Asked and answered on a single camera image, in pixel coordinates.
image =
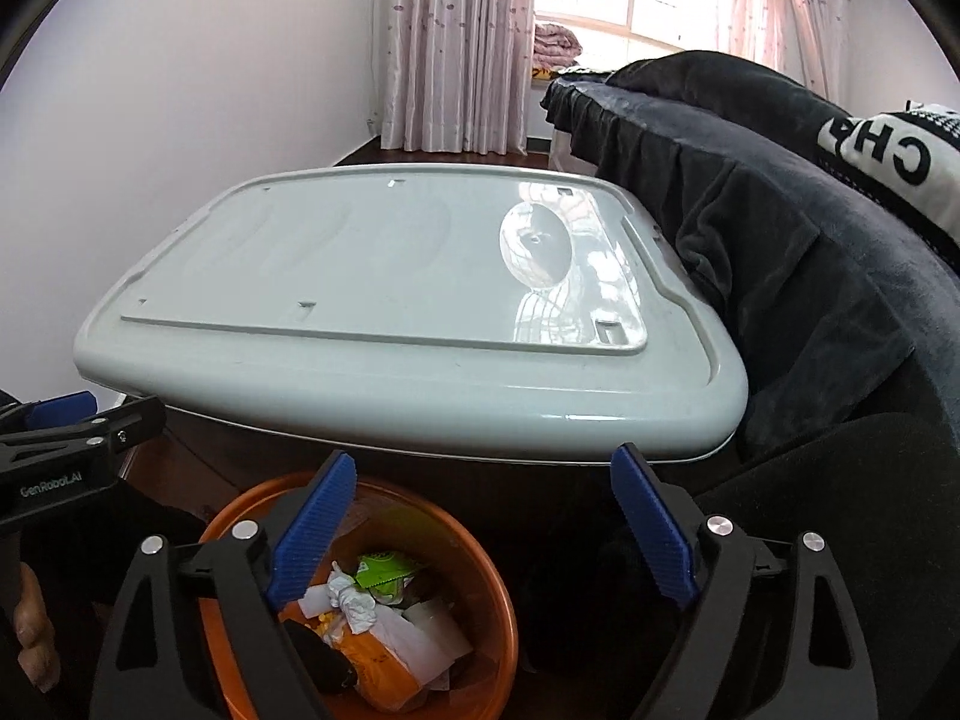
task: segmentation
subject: human hand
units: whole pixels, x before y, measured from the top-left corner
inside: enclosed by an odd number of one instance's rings
[[[25,563],[20,564],[20,586],[20,603],[13,610],[13,630],[23,647],[20,668],[46,693],[61,676],[61,663],[54,647],[54,626],[47,616],[37,575]]]

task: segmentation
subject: logo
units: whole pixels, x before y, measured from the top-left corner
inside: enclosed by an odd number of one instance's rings
[[[49,493],[51,490],[70,487],[78,482],[83,482],[83,474],[80,471],[74,471],[69,476],[61,476],[59,479],[48,479],[46,482],[40,482],[32,488],[20,488],[20,495],[24,498],[33,498],[35,495]]]

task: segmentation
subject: metal pin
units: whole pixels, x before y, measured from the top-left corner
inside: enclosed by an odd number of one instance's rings
[[[707,520],[707,528],[711,533],[716,533],[717,536],[729,536],[733,533],[733,522],[730,522],[726,517],[715,514]]]
[[[827,543],[824,541],[824,537],[819,533],[813,533],[813,531],[810,531],[809,533],[803,534],[803,546],[812,552],[823,552],[824,547],[827,546]]]
[[[257,532],[260,530],[260,526],[256,524],[251,519],[242,519],[234,527],[232,531],[234,538],[239,538],[240,541],[246,541],[248,538],[253,538],[256,536]]]
[[[140,552],[144,555],[155,555],[163,549],[163,538],[161,536],[147,536],[140,545]]]

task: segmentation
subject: curtain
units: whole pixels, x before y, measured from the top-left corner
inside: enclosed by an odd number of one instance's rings
[[[789,0],[718,0],[717,50],[782,73]]]
[[[533,0],[382,2],[382,148],[524,153]]]
[[[850,0],[791,0],[808,89],[843,105]]]

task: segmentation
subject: silver bolt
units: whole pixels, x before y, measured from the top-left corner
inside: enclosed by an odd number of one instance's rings
[[[733,522],[730,522],[726,517],[715,514],[714,517],[707,520],[707,528],[710,528],[710,532],[716,533],[717,536],[729,536],[733,533]]]
[[[239,538],[240,541],[246,541],[248,538],[253,538],[256,536],[257,532],[260,530],[260,526],[253,522],[251,519],[242,519],[232,528],[231,533],[233,533],[234,538]]]
[[[140,545],[140,552],[144,555],[155,555],[163,549],[163,538],[160,536],[147,536]]]
[[[823,552],[824,547],[827,546],[827,543],[824,541],[824,537],[819,533],[804,533],[803,534],[803,546],[812,550],[813,552]]]

